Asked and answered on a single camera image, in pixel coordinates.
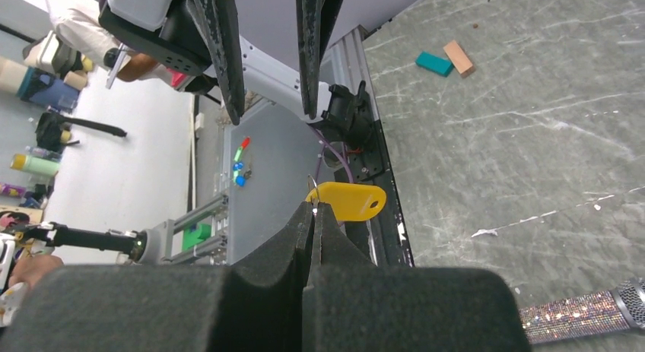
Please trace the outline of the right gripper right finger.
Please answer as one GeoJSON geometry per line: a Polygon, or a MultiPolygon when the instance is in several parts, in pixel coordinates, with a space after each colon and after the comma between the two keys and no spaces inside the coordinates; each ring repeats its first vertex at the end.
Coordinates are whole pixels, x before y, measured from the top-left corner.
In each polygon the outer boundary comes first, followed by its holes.
{"type": "Polygon", "coordinates": [[[320,204],[303,290],[305,351],[528,351],[504,280],[481,268],[374,265],[320,204]]]}

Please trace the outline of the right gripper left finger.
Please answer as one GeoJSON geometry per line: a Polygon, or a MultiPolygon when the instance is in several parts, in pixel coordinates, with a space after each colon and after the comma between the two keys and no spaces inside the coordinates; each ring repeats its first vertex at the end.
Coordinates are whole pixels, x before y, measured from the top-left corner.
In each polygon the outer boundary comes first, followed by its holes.
{"type": "Polygon", "coordinates": [[[299,351],[313,207],[231,266],[63,266],[28,293],[3,351],[299,351]]]}

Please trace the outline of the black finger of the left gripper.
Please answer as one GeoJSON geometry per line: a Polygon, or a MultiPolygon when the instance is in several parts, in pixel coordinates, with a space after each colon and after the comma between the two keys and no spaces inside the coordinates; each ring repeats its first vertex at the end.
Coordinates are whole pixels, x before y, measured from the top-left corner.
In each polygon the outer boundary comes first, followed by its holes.
{"type": "Polygon", "coordinates": [[[208,48],[222,100],[233,125],[244,114],[245,87],[234,0],[192,0],[192,19],[208,48]]]}
{"type": "Polygon", "coordinates": [[[319,69],[343,0],[296,0],[300,92],[304,114],[317,116],[319,69]]]}

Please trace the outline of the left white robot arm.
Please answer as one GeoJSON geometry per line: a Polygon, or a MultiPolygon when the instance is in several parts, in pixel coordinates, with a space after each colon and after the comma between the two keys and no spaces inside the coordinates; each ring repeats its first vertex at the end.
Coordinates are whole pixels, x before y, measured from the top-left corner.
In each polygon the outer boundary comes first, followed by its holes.
{"type": "Polygon", "coordinates": [[[239,33],[235,0],[99,0],[99,22],[118,41],[162,66],[198,77],[212,71],[233,124],[247,90],[289,109],[331,142],[360,152],[376,145],[365,83],[356,93],[319,78],[343,0],[295,0],[298,68],[239,33]]]}

